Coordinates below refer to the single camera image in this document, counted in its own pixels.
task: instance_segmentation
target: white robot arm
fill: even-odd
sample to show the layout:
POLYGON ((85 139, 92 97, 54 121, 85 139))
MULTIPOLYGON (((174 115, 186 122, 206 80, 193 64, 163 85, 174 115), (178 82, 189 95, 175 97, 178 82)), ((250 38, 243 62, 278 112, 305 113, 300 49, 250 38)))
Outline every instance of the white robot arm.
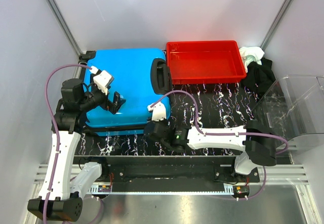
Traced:
POLYGON ((37 199, 28 201, 27 209, 43 219, 43 207, 47 205, 47 220, 77 221, 82 210, 82 202, 94 181, 108 178, 105 159, 92 158, 82 171, 71 179, 71 169, 76 146, 82 128, 86 123, 86 112, 98 106, 115 114, 126 101, 119 93, 114 93, 113 102, 109 101, 109 85, 113 77, 106 71, 92 67, 91 91, 80 79, 63 82, 60 99, 54 116, 58 132, 52 127, 52 150, 45 181, 37 199), (60 136, 57 151, 57 133, 60 136))
POLYGON ((242 153, 235 158, 234 170, 236 173, 242 175, 248 175, 250 172, 260 165, 255 164, 249 158, 245 149, 246 146, 243 142, 246 140, 246 136, 239 135, 238 133, 247 132, 244 126, 238 126, 226 129, 201 129, 203 132, 210 133, 235 133, 236 136, 204 136, 199 133, 198 130, 193 127, 188 131, 188 146, 191 149, 201 148, 228 148, 233 150, 241 151, 242 153))

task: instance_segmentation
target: metal frame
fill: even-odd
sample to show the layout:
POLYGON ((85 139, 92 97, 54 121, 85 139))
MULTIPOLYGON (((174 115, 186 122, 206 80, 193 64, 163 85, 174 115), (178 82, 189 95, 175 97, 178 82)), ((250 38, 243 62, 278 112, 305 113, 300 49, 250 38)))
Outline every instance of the metal frame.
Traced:
MULTIPOLYGON (((38 193, 41 189, 41 186, 44 182, 45 175, 47 172, 47 164, 42 164, 39 166, 36 179, 33 185, 33 192, 30 196, 30 199, 37 198, 38 193)), ((74 164, 72 166, 71 177, 77 176, 81 172, 81 169, 78 164, 74 164)), ((264 176, 263 168, 260 167, 258 169, 260 173, 260 178, 262 179, 264 176)), ((299 200, 301 202, 301 206, 308 224, 318 223, 321 224, 322 221, 320 219, 316 204, 314 202, 313 195, 310 190, 310 186, 306 177, 306 173, 303 165, 276 165, 274 167, 266 167, 267 172, 267 182, 266 185, 293 185, 297 190, 297 194, 299 200)), ((92 189, 90 188, 88 194, 96 194, 95 190, 98 185, 110 185, 109 182, 100 182, 94 183, 92 185, 92 189)), ((260 183, 250 183, 250 185, 260 185, 260 183)), ((228 195, 231 193, 231 188, 225 188, 228 195)), ((162 193, 149 193, 143 192, 143 195, 152 195, 152 194, 162 194, 162 193)), ((182 193, 184 195, 210 195, 213 193, 182 193)), ((27 212, 24 224, 36 224, 38 223, 37 218, 31 213, 27 212)))
POLYGON ((59 22, 61 28, 63 29, 67 39, 69 40, 72 48, 74 49, 75 53, 77 56, 79 56, 80 54, 82 54, 82 51, 79 47, 79 45, 77 44, 74 36, 72 35, 69 27, 67 26, 63 16, 62 16, 62 13, 59 9, 59 7, 57 6, 55 0, 47 0, 53 14, 55 15, 57 21, 59 22))
POLYGON ((286 14, 289 6, 291 5, 293 0, 284 0, 282 6, 280 7, 277 15, 275 16, 267 34, 265 35, 260 47, 262 50, 265 50, 268 46, 268 44, 270 43, 270 40, 272 39, 275 31, 277 30, 277 27, 279 25, 279 23, 282 21, 282 18, 284 17, 284 15, 286 14))

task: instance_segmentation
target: black suitcase handle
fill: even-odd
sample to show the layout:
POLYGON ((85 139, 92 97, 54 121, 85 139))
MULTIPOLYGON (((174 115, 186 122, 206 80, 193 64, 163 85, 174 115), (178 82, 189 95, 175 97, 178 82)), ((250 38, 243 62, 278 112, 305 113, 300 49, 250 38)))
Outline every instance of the black suitcase handle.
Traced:
POLYGON ((157 58, 151 66, 151 84, 156 94, 166 94, 172 89, 170 69, 165 60, 157 58))

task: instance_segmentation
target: black marble surface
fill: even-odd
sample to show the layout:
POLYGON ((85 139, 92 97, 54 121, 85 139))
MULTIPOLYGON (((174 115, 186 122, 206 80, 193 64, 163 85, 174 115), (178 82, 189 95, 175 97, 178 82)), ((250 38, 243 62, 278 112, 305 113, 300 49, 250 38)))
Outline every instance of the black marble surface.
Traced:
MULTIPOLYGON (((228 128, 246 124, 253 119, 251 110, 256 105, 257 95, 238 83, 176 85, 191 93, 198 103, 199 125, 204 128, 228 128)), ((193 125, 194 106, 189 96, 175 94, 171 97, 170 127, 193 125)), ((188 150, 183 154, 171 152, 158 142, 150 142, 143 135, 94 137, 82 135, 76 156, 159 156, 159 155, 235 155, 228 149, 188 150)))

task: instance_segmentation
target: transparent plastic bin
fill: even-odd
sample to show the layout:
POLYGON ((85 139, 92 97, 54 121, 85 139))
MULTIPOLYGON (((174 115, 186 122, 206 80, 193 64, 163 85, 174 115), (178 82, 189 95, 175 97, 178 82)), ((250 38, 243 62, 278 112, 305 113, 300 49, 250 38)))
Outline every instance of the transparent plastic bin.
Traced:
POLYGON ((279 79, 252 112, 256 120, 289 141, 290 151, 302 153, 317 147, 324 143, 324 77, 279 79))

